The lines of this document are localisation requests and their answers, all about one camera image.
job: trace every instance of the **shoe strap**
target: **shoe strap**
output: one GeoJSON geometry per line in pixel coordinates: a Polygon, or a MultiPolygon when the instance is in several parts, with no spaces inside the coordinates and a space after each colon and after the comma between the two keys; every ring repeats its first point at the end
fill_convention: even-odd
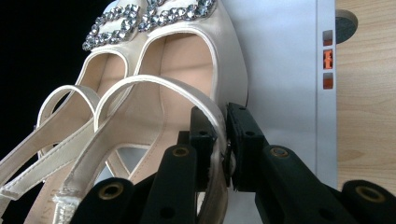
{"type": "MultiPolygon", "coordinates": [[[[56,104],[69,92],[80,94],[86,100],[92,113],[95,111],[99,103],[99,96],[95,91],[87,87],[66,85],[53,91],[45,100],[40,109],[38,125],[43,124],[48,119],[56,104]]],[[[0,216],[3,215],[10,200],[18,200],[26,191],[76,158],[80,151],[80,148],[76,147],[78,139],[81,140],[88,133],[91,133],[91,135],[93,133],[92,122],[87,123],[84,127],[84,129],[79,130],[78,135],[75,135],[74,138],[66,138],[6,185],[5,183],[20,169],[25,161],[31,158],[32,154],[26,153],[23,148],[17,146],[0,161],[0,170],[2,171],[0,173],[0,186],[2,186],[0,188],[0,216]]],[[[39,131],[40,128],[37,127],[34,133],[39,131]]]]}
{"type": "MultiPolygon", "coordinates": [[[[208,183],[208,191],[206,193],[206,204],[215,204],[211,208],[204,209],[203,212],[206,216],[212,216],[211,213],[222,213],[225,214],[226,202],[227,202],[227,189],[225,185],[225,179],[221,167],[221,152],[226,148],[226,133],[225,133],[225,122],[224,117],[218,108],[218,106],[209,99],[204,93],[198,91],[194,87],[183,83],[181,81],[169,78],[169,77],[156,77],[149,75],[138,75],[134,77],[127,77],[112,88],[110,88],[97,107],[94,117],[94,129],[97,133],[101,132],[102,128],[105,128],[107,111],[111,107],[112,102],[124,91],[133,85],[151,82],[157,83],[161,86],[165,86],[170,90],[178,92],[180,95],[187,98],[194,105],[203,111],[211,122],[216,135],[217,140],[213,148],[213,154],[211,156],[211,167],[209,171],[210,181],[208,183]]],[[[95,157],[102,155],[105,157],[109,154],[109,150],[112,148],[98,148],[94,150],[84,150],[78,161],[75,163],[70,176],[66,178],[62,188],[55,195],[54,201],[57,203],[55,209],[54,223],[57,221],[67,221],[73,216],[75,209],[82,198],[88,193],[94,182],[94,176],[99,162],[92,161],[92,154],[95,157]]]]}

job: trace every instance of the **light wood panel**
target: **light wood panel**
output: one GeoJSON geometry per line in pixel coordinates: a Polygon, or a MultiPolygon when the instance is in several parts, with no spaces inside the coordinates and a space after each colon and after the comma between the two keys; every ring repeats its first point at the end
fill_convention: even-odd
{"type": "Polygon", "coordinates": [[[337,0],[359,26],[337,45],[339,188],[365,179],[396,195],[396,1],[337,0]]]}

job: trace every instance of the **shoe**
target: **shoe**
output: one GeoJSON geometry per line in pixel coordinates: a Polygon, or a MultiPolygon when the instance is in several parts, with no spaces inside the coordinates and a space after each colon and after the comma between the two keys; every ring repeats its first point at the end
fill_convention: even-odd
{"type": "Polygon", "coordinates": [[[220,223],[227,204],[227,187],[221,166],[221,152],[227,146],[223,115],[217,104],[194,87],[170,77],[149,75],[121,80],[99,102],[94,117],[94,138],[84,148],[59,192],[55,194],[55,223],[68,223],[71,220],[78,204],[105,167],[106,157],[115,149],[149,146],[145,158],[133,171],[133,175],[138,176],[131,176],[133,182],[156,172],[157,160],[160,161],[163,152],[176,143],[178,132],[186,130],[185,128],[188,130],[189,127],[184,127],[178,119],[189,117],[194,105],[208,117],[217,135],[210,159],[206,203],[201,208],[200,221],[220,223]],[[111,109],[112,101],[125,91],[127,95],[119,107],[111,109]],[[172,103],[164,102],[164,99],[172,99],[172,103]]]}
{"type": "Polygon", "coordinates": [[[92,53],[82,67],[77,86],[53,92],[40,109],[36,129],[0,161],[0,216],[10,200],[18,200],[45,180],[26,223],[51,222],[54,203],[48,199],[63,183],[79,149],[93,136],[92,112],[99,98],[114,83],[135,74],[140,50],[147,39],[137,35],[135,27],[139,8],[146,5],[144,0],[121,0],[117,7],[97,18],[83,44],[92,53]],[[71,93],[53,112],[68,92],[71,93]],[[37,152],[39,160],[7,183],[37,152]]]}
{"type": "MultiPolygon", "coordinates": [[[[233,25],[221,1],[152,1],[138,28],[148,34],[137,63],[138,74],[156,76],[150,80],[174,80],[180,86],[188,86],[188,90],[194,89],[209,97],[210,104],[218,105],[220,111],[212,119],[225,116],[228,102],[246,103],[248,75],[233,25]]],[[[177,142],[178,132],[189,129],[193,104],[183,101],[172,88],[134,85],[127,93],[121,93],[123,100],[119,107],[107,110],[109,103],[104,102],[111,102],[117,96],[120,83],[106,93],[98,106],[97,133],[84,149],[90,156],[82,155],[78,159],[55,196],[56,214],[67,214],[59,219],[69,219],[73,215],[103,168],[108,152],[120,147],[147,150],[132,172],[126,168],[121,154],[113,153],[114,160],[107,161],[112,174],[128,175],[128,179],[138,183],[158,170],[163,152],[177,142]],[[99,147],[106,153],[98,154],[99,147]]],[[[219,142],[221,150],[212,156],[208,174],[211,180],[201,207],[201,223],[221,223],[226,211],[227,191],[219,165],[225,142],[219,142]]]]}
{"type": "MultiPolygon", "coordinates": [[[[246,104],[247,69],[220,0],[151,1],[138,29],[148,40],[137,74],[171,77],[192,85],[209,96],[223,115],[228,102],[246,104]]],[[[131,173],[119,154],[113,154],[107,166],[116,176],[131,173]]]]}

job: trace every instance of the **high heel shoe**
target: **high heel shoe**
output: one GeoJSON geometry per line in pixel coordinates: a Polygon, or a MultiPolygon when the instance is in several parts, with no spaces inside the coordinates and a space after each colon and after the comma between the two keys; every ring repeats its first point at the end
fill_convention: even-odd
{"type": "MultiPolygon", "coordinates": [[[[246,103],[247,71],[233,25],[221,1],[151,1],[138,28],[141,32],[148,32],[148,41],[136,68],[138,74],[176,79],[177,83],[193,86],[200,94],[210,97],[211,104],[218,105],[223,115],[228,102],[246,103]]],[[[137,183],[156,172],[163,152],[176,143],[178,132],[189,129],[192,104],[183,102],[166,88],[149,86],[144,90],[137,85],[119,106],[110,110],[112,112],[103,125],[105,128],[95,127],[98,130],[96,139],[85,150],[88,153],[99,146],[109,151],[118,147],[146,148],[146,154],[132,172],[126,168],[120,155],[107,162],[113,174],[128,175],[133,183],[137,183]]],[[[106,114],[102,110],[99,106],[96,115],[106,114]]],[[[219,160],[225,146],[220,148],[216,158],[212,156],[208,175],[216,181],[209,182],[200,212],[201,223],[220,223],[226,211],[225,182],[219,177],[222,173],[219,160]]],[[[97,170],[88,169],[85,164],[92,157],[91,162],[104,162],[108,155],[102,156],[104,158],[99,154],[80,157],[73,174],[56,195],[57,216],[72,216],[75,206],[97,175],[97,170]],[[93,179],[88,177],[89,172],[94,174],[93,179]],[[65,202],[70,200],[73,205],[65,206],[65,202]]],[[[98,167],[103,167],[103,164],[98,163],[98,167]]]]}
{"type": "MultiPolygon", "coordinates": [[[[225,115],[228,102],[245,105],[248,74],[232,22],[220,0],[154,0],[139,32],[148,40],[137,74],[171,77],[204,92],[225,115]]],[[[107,162],[111,173],[128,176],[121,156],[107,162]]]]}
{"type": "MultiPolygon", "coordinates": [[[[106,157],[115,149],[149,146],[145,159],[136,165],[133,175],[142,173],[139,177],[144,178],[154,173],[158,169],[155,161],[161,160],[163,152],[176,143],[178,132],[181,131],[179,128],[184,126],[180,126],[183,120],[176,118],[188,117],[193,105],[197,105],[208,117],[217,136],[210,158],[209,182],[200,222],[220,223],[227,204],[227,189],[221,166],[221,152],[227,146],[223,115],[212,100],[194,87],[170,77],[147,75],[121,80],[101,99],[94,118],[95,136],[84,148],[54,197],[57,203],[54,219],[56,223],[70,221],[79,202],[105,166],[106,157]],[[127,92],[120,106],[111,109],[113,100],[132,85],[133,88],[127,92]],[[164,99],[174,99],[177,106],[167,105],[168,102],[163,101],[164,99]]],[[[139,181],[133,176],[130,179],[133,182],[139,181]]]]}
{"type": "Polygon", "coordinates": [[[80,87],[61,87],[51,94],[40,110],[37,128],[0,161],[0,215],[10,200],[18,200],[45,179],[26,222],[51,222],[54,203],[48,198],[64,181],[78,150],[93,136],[95,104],[114,83],[135,72],[140,50],[147,39],[137,35],[135,27],[140,17],[139,8],[146,5],[144,0],[121,0],[117,7],[97,18],[83,44],[83,48],[92,53],[78,77],[80,87]],[[53,112],[59,96],[68,91],[71,91],[69,96],[53,112]],[[39,161],[7,183],[39,151],[39,161]]]}

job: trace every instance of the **crystal embellishment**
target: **crystal embellishment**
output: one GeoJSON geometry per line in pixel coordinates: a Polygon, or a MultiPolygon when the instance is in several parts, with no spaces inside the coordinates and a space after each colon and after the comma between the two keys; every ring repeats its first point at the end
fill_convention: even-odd
{"type": "Polygon", "coordinates": [[[106,44],[118,44],[125,40],[128,34],[132,33],[137,26],[137,14],[139,9],[140,6],[132,4],[126,7],[114,7],[111,8],[109,12],[105,12],[100,17],[96,18],[95,24],[92,26],[90,33],[82,44],[82,49],[92,50],[106,44]],[[119,30],[99,33],[100,27],[105,25],[108,21],[116,21],[119,19],[123,19],[119,30]]]}
{"type": "Polygon", "coordinates": [[[157,14],[158,7],[164,2],[165,0],[148,0],[147,10],[137,26],[139,32],[150,31],[157,26],[165,26],[177,21],[195,21],[199,18],[206,18],[214,10],[216,0],[197,0],[197,4],[187,7],[173,7],[157,14]]]}

